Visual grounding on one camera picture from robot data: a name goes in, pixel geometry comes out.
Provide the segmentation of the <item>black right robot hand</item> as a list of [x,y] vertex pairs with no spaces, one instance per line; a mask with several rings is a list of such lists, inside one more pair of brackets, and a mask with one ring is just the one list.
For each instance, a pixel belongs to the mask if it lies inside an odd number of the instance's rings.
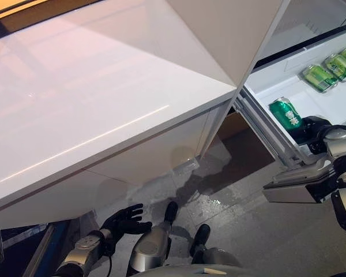
[[302,119],[302,123],[301,127],[289,131],[298,145],[318,141],[319,133],[332,125],[327,119],[318,116],[305,117]]

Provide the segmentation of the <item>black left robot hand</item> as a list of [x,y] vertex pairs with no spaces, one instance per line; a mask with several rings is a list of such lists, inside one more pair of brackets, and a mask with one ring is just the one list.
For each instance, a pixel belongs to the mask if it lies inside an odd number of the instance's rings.
[[143,222],[141,214],[143,213],[143,204],[135,204],[107,218],[101,230],[108,230],[113,240],[119,241],[125,234],[138,235],[151,230],[152,222]]

